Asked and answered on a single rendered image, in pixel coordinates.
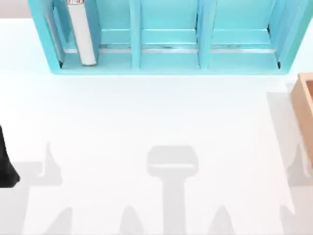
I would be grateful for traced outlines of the light blue rack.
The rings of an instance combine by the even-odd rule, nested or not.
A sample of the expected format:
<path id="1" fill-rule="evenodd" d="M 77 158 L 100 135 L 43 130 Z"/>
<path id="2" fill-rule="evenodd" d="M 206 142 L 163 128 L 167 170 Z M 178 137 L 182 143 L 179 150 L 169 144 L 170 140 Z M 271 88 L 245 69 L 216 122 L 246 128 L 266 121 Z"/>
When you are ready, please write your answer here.
<path id="1" fill-rule="evenodd" d="M 85 0 L 97 63 L 84 66 L 67 0 L 28 0 L 54 74 L 287 74 L 313 0 Z"/>

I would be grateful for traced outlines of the white book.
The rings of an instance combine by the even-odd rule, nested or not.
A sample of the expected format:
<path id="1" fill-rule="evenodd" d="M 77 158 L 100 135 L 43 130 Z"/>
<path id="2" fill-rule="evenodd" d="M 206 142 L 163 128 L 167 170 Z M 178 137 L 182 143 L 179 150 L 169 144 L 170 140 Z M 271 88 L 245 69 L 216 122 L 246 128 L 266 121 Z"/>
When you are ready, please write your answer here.
<path id="1" fill-rule="evenodd" d="M 85 0 L 67 0 L 67 7 L 80 61 L 84 66 L 93 66 L 97 60 Z"/>

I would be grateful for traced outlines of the salmon-coloured shallow box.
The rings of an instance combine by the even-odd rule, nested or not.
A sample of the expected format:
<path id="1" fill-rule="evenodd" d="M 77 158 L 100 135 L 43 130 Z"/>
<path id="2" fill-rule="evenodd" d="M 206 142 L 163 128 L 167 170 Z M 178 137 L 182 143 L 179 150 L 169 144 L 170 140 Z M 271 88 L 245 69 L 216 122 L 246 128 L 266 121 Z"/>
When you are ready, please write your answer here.
<path id="1" fill-rule="evenodd" d="M 313 72 L 298 74 L 291 102 L 313 168 Z"/>

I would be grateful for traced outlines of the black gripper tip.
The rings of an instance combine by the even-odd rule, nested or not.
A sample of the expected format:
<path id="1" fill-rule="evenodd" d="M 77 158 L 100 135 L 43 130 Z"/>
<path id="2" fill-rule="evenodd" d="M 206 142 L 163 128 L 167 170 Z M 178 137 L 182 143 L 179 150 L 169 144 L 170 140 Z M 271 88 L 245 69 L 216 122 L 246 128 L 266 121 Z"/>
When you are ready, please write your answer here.
<path id="1" fill-rule="evenodd" d="M 0 126 L 0 188 L 13 188 L 20 181 L 8 157 L 2 127 Z"/>

